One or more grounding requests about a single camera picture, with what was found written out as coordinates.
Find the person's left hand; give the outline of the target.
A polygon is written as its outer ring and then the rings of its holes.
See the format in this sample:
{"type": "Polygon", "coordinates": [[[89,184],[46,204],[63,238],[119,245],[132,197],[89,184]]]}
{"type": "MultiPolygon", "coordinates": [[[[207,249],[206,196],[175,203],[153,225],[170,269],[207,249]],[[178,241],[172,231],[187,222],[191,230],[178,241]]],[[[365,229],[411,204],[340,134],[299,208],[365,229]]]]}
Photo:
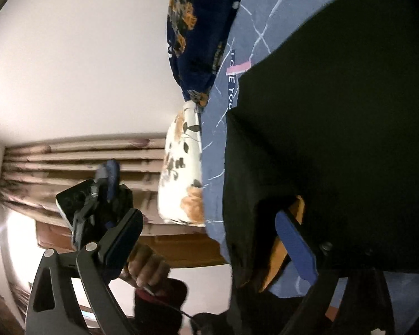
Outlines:
{"type": "Polygon", "coordinates": [[[133,247],[119,278],[136,289],[161,296],[166,292],[170,266],[145,243],[133,247]]]}

